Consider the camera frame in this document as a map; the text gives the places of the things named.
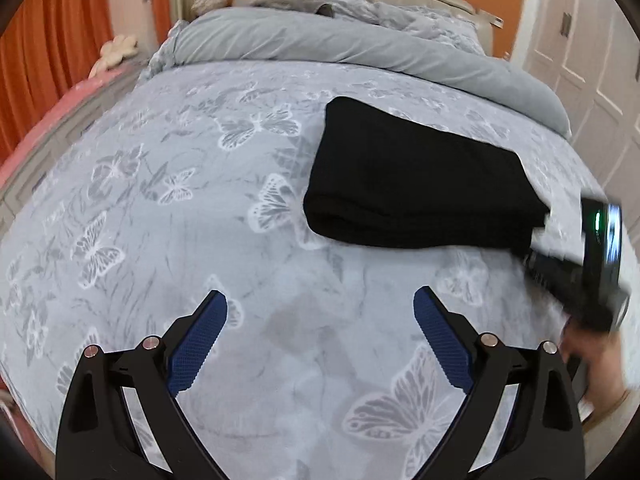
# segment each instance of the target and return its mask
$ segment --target metal screw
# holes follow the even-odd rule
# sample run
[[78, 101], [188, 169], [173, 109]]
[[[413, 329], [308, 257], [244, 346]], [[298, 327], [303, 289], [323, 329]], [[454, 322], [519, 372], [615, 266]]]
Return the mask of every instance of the metal screw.
[[158, 348], [159, 344], [160, 340], [156, 336], [150, 335], [142, 342], [142, 348], [145, 350], [153, 350], [154, 348]]
[[100, 347], [96, 345], [89, 345], [84, 349], [84, 357], [95, 357], [98, 355]]
[[551, 341], [545, 341], [542, 343], [543, 350], [548, 354], [555, 354], [558, 351], [558, 347]]
[[480, 336], [480, 341], [482, 342], [482, 344], [484, 346], [497, 346], [498, 345], [498, 338], [491, 333], [486, 333], [486, 334], [482, 334]]

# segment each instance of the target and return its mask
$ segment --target gray comforter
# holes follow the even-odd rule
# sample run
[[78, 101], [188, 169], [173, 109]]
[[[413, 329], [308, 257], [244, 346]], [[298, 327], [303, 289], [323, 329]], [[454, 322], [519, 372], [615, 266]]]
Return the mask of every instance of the gray comforter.
[[[356, 10], [355, 16], [368, 16]], [[402, 11], [398, 16], [386, 15], [384, 22], [402, 16]], [[190, 25], [180, 22], [142, 80], [174, 66], [230, 59], [312, 60], [383, 68], [489, 99], [562, 136], [570, 134], [567, 114], [551, 89], [502, 59], [462, 52], [402, 30], [302, 12], [231, 7], [209, 12]]]

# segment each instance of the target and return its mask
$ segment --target pillow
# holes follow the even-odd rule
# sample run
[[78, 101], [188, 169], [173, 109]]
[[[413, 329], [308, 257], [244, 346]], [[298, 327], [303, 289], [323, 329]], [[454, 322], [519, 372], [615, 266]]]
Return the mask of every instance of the pillow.
[[478, 56], [486, 56], [478, 38], [476, 24], [473, 21], [466, 20], [461, 16], [453, 16], [447, 9], [433, 9], [427, 6], [398, 7], [407, 12], [435, 20], [437, 26], [443, 31], [443, 35], [437, 41], [465, 52], [478, 54]]
[[254, 6], [320, 13], [337, 20], [391, 28], [423, 40], [437, 41], [470, 54], [484, 56], [475, 25], [439, 14], [410, 12], [384, 2], [367, 0], [263, 0]]

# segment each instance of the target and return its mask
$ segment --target white flower decoration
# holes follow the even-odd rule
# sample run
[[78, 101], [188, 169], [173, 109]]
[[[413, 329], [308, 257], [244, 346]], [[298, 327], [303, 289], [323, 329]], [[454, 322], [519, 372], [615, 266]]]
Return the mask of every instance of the white flower decoration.
[[89, 79], [117, 67], [129, 57], [134, 57], [138, 53], [137, 44], [138, 38], [135, 36], [118, 35], [113, 40], [107, 41], [100, 49], [100, 59], [95, 62], [89, 72]]

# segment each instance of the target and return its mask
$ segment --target device screen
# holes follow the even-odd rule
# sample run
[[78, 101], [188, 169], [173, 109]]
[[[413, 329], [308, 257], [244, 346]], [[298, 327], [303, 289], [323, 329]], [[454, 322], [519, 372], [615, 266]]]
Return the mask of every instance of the device screen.
[[605, 261], [607, 264], [612, 264], [620, 259], [622, 213], [620, 206], [614, 204], [609, 205], [607, 213]]

